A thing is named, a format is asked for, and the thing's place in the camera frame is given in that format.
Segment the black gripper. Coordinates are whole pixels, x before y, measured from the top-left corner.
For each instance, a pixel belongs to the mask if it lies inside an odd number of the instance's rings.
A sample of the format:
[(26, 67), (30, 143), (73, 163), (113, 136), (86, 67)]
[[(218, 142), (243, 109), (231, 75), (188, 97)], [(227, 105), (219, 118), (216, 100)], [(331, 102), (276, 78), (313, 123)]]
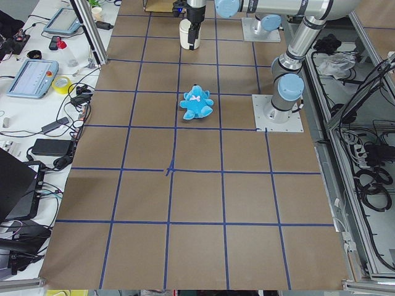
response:
[(187, 0), (187, 19), (191, 22), (188, 29), (188, 43), (195, 44), (199, 37), (199, 24), (204, 21), (206, 12), (206, 0)]

